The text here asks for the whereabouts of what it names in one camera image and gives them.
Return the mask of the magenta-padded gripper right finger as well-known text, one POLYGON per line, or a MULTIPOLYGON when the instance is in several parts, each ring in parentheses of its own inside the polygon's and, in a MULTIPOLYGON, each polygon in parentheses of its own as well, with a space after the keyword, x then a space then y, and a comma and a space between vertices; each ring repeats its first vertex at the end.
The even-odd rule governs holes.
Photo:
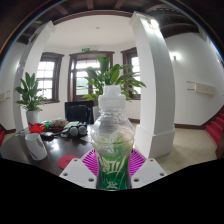
POLYGON ((166 176, 166 172, 154 158, 146 159, 132 149, 129 159, 129 177, 132 188, 140 188, 166 176))

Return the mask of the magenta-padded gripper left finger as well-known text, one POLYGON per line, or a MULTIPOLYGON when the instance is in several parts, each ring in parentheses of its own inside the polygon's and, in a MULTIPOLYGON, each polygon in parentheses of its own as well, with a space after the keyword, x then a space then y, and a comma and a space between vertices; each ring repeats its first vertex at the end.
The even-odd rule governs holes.
POLYGON ((73 158, 60 177, 84 188, 95 189, 99 173, 98 159, 95 150, 92 149, 80 159, 73 158))

